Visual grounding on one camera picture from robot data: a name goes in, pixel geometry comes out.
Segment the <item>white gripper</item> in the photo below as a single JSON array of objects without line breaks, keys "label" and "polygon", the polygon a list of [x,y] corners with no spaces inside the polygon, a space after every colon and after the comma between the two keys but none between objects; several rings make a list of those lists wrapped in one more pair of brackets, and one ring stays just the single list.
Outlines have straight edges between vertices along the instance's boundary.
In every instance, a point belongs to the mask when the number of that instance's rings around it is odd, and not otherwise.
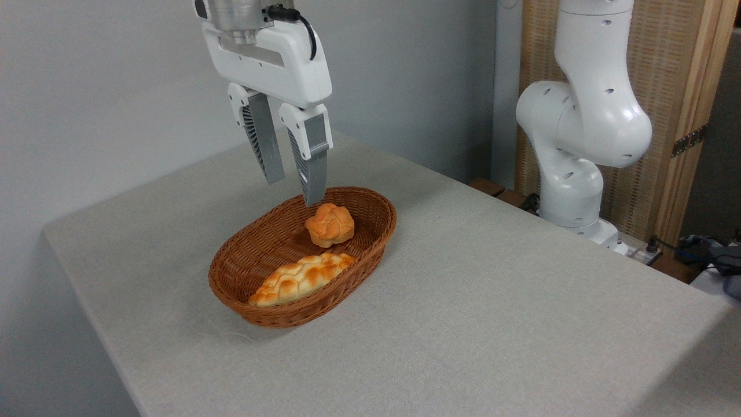
[{"label": "white gripper", "polygon": [[333,148],[328,111],[321,103],[330,97],[332,83],[318,35],[317,53],[310,59],[310,35],[303,24],[275,22],[257,31],[256,43],[248,45],[236,44],[232,35],[209,22],[202,31],[215,69],[233,82],[228,86],[233,114],[267,183],[285,179],[268,95],[286,102],[280,117],[288,129],[305,205],[321,201]]}]

